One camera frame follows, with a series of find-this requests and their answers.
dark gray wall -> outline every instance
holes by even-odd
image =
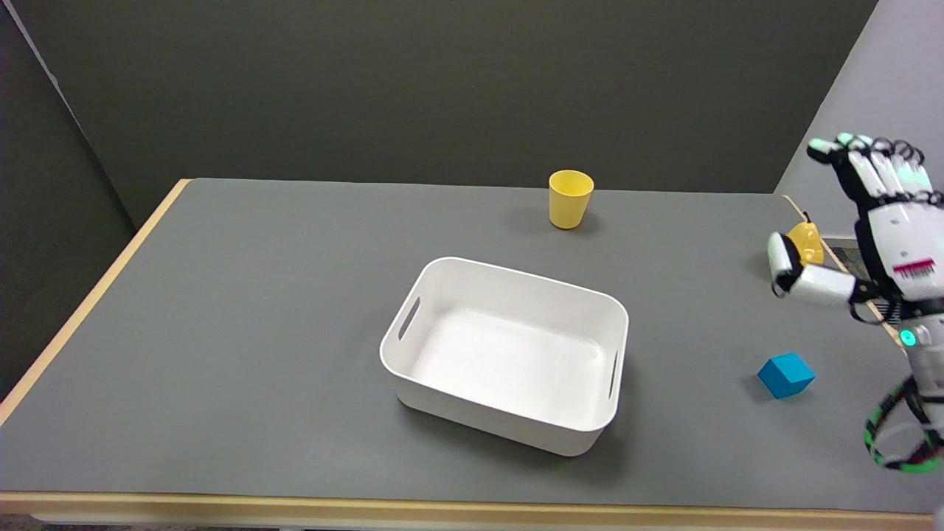
[[[0,8],[0,400],[130,240],[117,204]]]
[[[184,177],[772,192],[876,0],[14,0],[138,223]]]

blue cube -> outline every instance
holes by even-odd
[[[778,400],[803,391],[817,377],[796,352],[768,359],[757,376]]]

storage bin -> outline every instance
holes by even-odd
[[[628,330],[608,295],[440,258],[420,273],[380,360],[412,408],[578,455],[614,418]]]

table top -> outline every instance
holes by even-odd
[[[781,197],[596,191],[558,231],[542,190],[195,180],[3,424],[0,490],[933,512],[944,475],[862,445],[908,372],[890,338],[770,293],[767,236],[797,221]],[[619,410],[590,452],[396,400],[379,341],[442,256],[626,306]],[[775,401],[754,375],[785,351],[817,379]]]

plastic cup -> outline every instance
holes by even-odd
[[[573,229],[580,225],[593,193],[590,176],[577,170],[561,170],[551,174],[548,185],[550,222],[558,229]]]

